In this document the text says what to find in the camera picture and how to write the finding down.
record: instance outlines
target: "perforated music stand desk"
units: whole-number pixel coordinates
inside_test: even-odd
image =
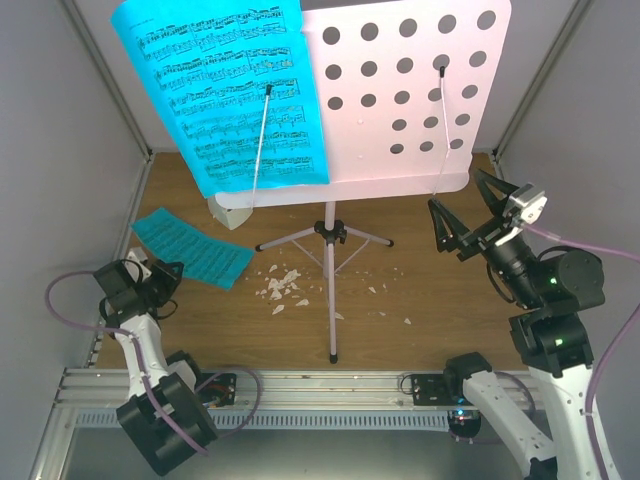
[[[258,190],[255,206],[324,202],[324,227],[334,230],[337,201],[463,188],[510,15],[509,0],[403,0],[304,12],[331,183]],[[251,196],[218,193],[216,201],[247,208]],[[365,244],[389,245],[346,230],[367,239]],[[257,249],[312,233],[313,227]],[[336,363],[333,243],[325,242],[322,263],[329,358]]]

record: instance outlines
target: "musical staff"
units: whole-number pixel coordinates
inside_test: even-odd
[[[127,0],[112,21],[203,195],[253,185],[267,86],[258,186],[327,183],[299,0],[150,5]]]

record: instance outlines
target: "fallen sheet music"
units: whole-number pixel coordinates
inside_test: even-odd
[[[258,188],[329,183],[298,0],[128,0],[112,23],[205,197],[253,187],[267,85]]]
[[[229,290],[254,251],[206,236],[159,208],[132,226],[145,247],[164,262],[184,263],[184,276]]]

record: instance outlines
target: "gray floor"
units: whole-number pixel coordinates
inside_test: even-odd
[[[491,435],[490,428],[483,428]],[[167,475],[194,479],[517,480],[500,446],[456,444],[446,433],[392,431],[240,432]],[[76,431],[65,480],[156,480],[120,429]]]

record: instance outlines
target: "sheet music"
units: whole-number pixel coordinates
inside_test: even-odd
[[[206,236],[164,208],[132,226],[140,241],[164,262],[184,263],[184,276],[229,290],[254,251]]]
[[[112,23],[205,197],[329,183],[298,0],[128,0]]]

